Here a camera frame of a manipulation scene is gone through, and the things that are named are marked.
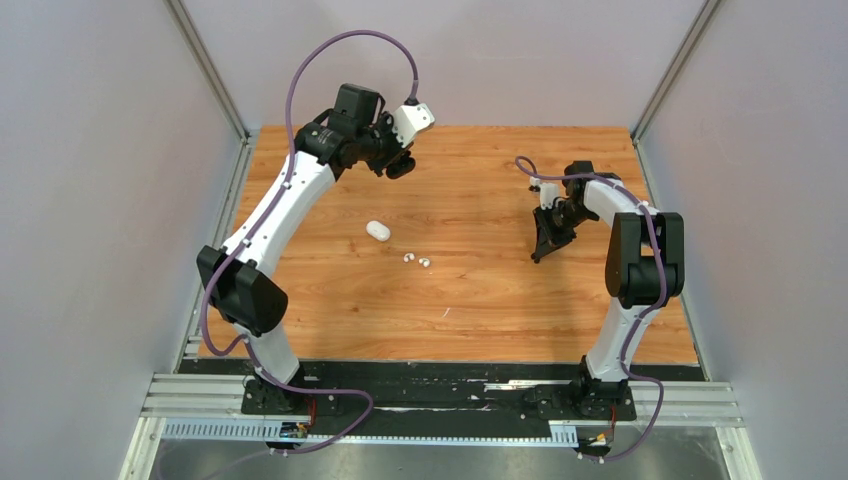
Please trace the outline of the black charging case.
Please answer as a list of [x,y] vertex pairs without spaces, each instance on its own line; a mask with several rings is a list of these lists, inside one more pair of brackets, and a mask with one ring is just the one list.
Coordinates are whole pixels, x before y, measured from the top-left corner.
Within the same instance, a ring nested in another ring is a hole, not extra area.
[[416,160],[411,156],[409,151],[406,151],[387,165],[384,172],[389,179],[397,180],[412,172],[415,167]]

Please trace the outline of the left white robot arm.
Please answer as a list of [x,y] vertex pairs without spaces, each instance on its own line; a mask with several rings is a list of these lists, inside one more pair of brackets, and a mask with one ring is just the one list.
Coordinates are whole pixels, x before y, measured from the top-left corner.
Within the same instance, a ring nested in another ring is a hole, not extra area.
[[303,125],[280,174],[245,222],[222,246],[203,247],[196,263],[204,301],[247,345],[259,376],[271,383],[268,400],[283,413],[298,411],[306,386],[283,326],[287,294],[273,275],[282,253],[317,201],[342,174],[363,162],[379,177],[398,179],[416,165],[416,137],[435,124],[429,107],[408,99],[387,111],[378,92],[339,88],[332,108]]

